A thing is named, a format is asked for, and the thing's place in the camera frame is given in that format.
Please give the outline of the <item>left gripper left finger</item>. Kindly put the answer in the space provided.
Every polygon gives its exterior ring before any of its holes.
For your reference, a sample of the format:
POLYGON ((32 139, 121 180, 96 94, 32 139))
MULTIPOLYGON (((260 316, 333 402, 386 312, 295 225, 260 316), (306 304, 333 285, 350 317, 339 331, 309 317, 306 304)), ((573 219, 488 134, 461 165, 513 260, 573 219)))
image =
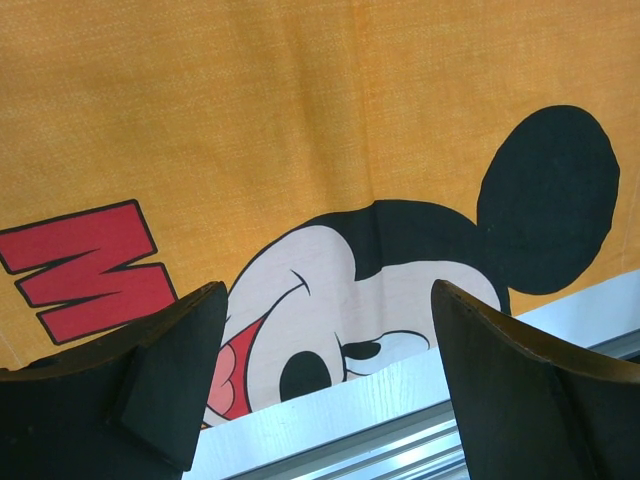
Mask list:
POLYGON ((5 479, 179 479, 193 464, 227 289, 208 283, 83 345, 1 373, 5 479))

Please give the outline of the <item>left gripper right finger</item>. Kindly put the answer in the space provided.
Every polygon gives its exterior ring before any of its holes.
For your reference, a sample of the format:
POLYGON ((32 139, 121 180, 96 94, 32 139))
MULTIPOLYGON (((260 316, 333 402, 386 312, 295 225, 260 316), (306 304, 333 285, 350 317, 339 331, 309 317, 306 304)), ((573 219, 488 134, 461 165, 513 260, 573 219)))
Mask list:
POLYGON ((432 315, 473 479, 636 479, 639 366, 438 280, 432 315))

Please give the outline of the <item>orange Mickey Mouse placemat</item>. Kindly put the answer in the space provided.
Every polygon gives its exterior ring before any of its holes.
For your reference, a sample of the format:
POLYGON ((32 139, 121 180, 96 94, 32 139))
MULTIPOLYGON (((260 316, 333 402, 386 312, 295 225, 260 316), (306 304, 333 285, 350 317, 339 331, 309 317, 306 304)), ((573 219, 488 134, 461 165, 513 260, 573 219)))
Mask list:
POLYGON ((635 1, 5 1, 1 364, 233 281, 267 242, 376 200, 477 218, 529 114, 591 113, 620 168, 593 262, 524 313, 639 266, 635 1))

